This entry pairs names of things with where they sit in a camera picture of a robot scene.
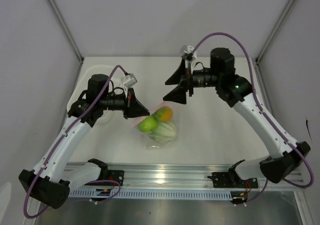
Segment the green leafy lettuce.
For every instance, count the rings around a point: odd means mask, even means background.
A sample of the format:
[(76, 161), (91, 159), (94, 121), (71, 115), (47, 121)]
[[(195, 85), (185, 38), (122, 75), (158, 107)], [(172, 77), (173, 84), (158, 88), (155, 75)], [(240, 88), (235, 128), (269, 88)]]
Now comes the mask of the green leafy lettuce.
[(159, 121), (156, 129), (152, 130), (147, 136), (157, 142), (167, 143), (177, 136), (177, 128), (172, 121)]

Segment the orange fruit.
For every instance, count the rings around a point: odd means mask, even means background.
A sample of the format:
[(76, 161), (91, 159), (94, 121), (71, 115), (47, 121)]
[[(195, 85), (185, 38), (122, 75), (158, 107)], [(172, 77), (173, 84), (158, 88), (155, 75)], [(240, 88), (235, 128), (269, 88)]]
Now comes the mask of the orange fruit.
[(162, 106), (154, 113), (155, 119), (161, 122), (168, 122), (173, 117), (173, 110), (169, 106)]

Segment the green apple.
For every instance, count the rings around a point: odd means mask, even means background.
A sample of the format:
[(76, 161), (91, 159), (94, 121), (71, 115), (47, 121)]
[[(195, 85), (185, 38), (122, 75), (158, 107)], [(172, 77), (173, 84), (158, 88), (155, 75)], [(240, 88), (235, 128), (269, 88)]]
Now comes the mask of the green apple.
[(142, 120), (137, 127), (140, 132), (149, 133), (158, 127), (158, 122), (153, 116), (148, 116)]

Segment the clear zip top bag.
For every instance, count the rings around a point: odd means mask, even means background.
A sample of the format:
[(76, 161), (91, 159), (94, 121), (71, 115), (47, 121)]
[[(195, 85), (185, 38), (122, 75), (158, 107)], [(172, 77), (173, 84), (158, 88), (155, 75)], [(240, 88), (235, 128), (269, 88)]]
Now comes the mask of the clear zip top bag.
[(163, 101), (149, 115), (135, 118), (131, 127), (145, 149), (162, 149), (175, 142), (179, 133), (179, 105)]

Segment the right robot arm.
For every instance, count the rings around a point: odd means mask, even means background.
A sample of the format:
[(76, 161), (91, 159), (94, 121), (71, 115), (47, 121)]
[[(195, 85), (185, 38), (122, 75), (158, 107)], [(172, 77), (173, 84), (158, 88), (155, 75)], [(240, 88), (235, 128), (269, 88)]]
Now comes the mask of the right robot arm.
[(218, 97), (247, 121), (268, 151), (266, 157), (243, 159), (232, 165), (228, 170), (229, 183), (239, 187), (251, 178), (266, 178), (274, 184), (284, 181), (305, 161), (310, 145), (289, 135), (262, 105), (254, 83), (236, 73), (235, 57), (228, 48), (214, 48), (209, 67), (196, 69), (196, 59), (194, 48), (183, 46), (180, 65), (165, 82), (175, 88), (163, 100), (185, 105), (195, 88), (214, 87)]

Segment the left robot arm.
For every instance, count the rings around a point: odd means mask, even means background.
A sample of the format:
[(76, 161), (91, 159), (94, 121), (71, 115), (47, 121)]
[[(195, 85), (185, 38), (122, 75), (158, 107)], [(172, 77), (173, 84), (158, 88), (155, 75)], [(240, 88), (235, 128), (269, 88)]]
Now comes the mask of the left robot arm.
[(125, 119), (148, 116), (150, 113), (136, 98), (132, 73), (121, 78), (121, 93), (109, 89), (111, 77), (94, 74), (87, 88), (71, 105), (58, 137), (41, 161), (31, 170), (22, 170), (18, 179), (28, 198), (52, 209), (60, 208), (70, 192), (90, 183), (103, 185), (108, 181), (108, 165), (92, 158), (70, 175), (63, 176), (65, 167), (84, 136), (94, 127), (104, 112), (121, 111)]

